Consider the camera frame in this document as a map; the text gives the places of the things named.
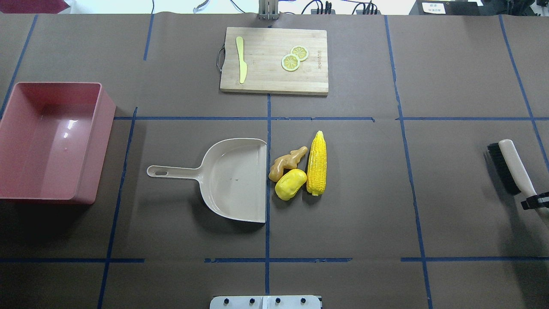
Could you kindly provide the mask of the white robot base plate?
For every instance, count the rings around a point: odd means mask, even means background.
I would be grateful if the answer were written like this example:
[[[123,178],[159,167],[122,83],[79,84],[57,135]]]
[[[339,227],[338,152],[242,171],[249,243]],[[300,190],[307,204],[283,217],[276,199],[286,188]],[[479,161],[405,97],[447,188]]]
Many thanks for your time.
[[[213,297],[210,309],[322,309],[316,295],[244,295]]]

